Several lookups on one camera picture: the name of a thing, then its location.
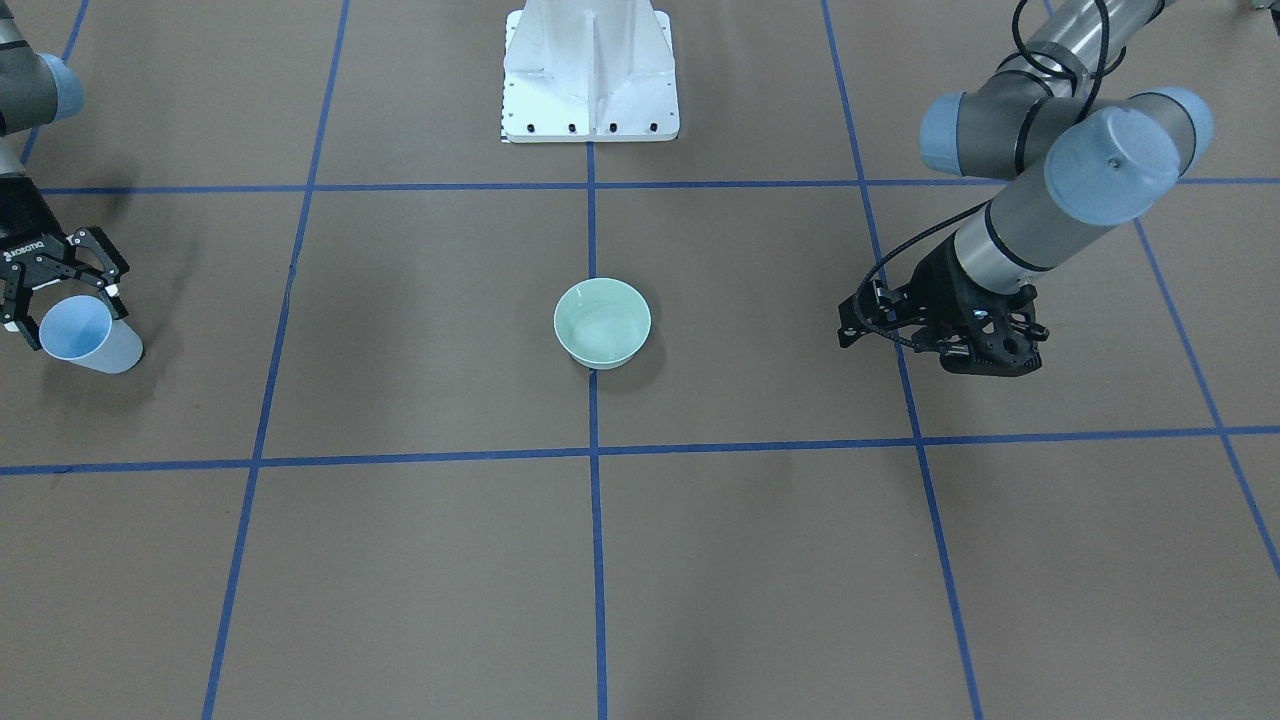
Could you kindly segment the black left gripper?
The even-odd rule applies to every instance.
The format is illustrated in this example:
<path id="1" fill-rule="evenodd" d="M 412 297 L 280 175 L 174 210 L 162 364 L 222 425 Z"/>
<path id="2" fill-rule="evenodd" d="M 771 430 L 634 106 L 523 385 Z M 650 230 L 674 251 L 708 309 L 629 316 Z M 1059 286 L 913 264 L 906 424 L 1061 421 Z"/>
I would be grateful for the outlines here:
<path id="1" fill-rule="evenodd" d="M 895 290 L 878 279 L 888 260 L 913 245 L 908 241 L 877 263 L 838 305 L 838 346 L 847 348 L 876 334 L 918 354 L 979 357 L 974 323 L 968 315 L 974 309 L 977 286 L 963 278 L 952 234 L 916 264 L 906 284 Z"/>

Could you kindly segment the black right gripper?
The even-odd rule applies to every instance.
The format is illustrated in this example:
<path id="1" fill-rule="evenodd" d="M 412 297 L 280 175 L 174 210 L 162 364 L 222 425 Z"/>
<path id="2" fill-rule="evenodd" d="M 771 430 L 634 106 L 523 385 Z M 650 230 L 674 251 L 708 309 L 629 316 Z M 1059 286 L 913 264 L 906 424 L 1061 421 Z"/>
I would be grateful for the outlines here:
<path id="1" fill-rule="evenodd" d="M 63 281 L 88 286 L 113 319 L 129 311 L 119 282 L 131 269 L 106 232 L 96 225 L 67 233 L 27 176 L 1 179 L 3 328 L 33 350 L 44 346 L 29 315 L 36 290 Z"/>

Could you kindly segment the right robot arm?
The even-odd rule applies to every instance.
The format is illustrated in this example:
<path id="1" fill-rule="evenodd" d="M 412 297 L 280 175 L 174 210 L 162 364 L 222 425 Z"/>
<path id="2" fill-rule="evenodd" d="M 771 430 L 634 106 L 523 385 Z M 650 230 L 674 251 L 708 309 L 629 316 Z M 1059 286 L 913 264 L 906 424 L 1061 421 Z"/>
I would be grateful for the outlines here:
<path id="1" fill-rule="evenodd" d="M 1 135 L 49 126 L 84 105 L 84 88 L 63 59 L 36 53 L 1 4 Z M 42 348 L 29 306 L 35 292 L 63 281 L 93 290 L 109 316 L 128 316 L 119 283 L 131 269 L 106 232 L 96 225 L 65 232 L 8 143 L 1 161 L 3 329 Z"/>

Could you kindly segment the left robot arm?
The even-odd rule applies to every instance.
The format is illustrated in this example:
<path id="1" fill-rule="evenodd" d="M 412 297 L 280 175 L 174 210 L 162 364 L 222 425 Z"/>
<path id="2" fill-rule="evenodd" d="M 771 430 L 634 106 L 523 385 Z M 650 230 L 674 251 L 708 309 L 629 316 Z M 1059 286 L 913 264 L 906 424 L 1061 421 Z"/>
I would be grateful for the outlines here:
<path id="1" fill-rule="evenodd" d="M 1041 368 L 1037 282 L 1110 231 L 1144 215 L 1207 154 L 1210 105 L 1181 87 L 1100 97 L 1130 38 L 1165 1 L 1068 1 L 974 92 L 927 109 L 922 160 L 1002 181 L 988 201 L 919 233 L 942 241 L 893 288 L 873 266 L 838 306 L 838 345 L 878 336 L 934 354 L 954 374 L 1020 377 Z"/>

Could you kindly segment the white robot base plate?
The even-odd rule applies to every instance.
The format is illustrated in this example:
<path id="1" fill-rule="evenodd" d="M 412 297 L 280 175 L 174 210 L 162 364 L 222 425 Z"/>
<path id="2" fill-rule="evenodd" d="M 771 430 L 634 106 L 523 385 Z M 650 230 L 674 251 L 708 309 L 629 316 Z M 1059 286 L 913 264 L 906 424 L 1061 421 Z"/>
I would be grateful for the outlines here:
<path id="1" fill-rule="evenodd" d="M 649 1 L 527 1 L 504 20 L 500 138 L 640 143 L 678 137 L 672 22 Z"/>

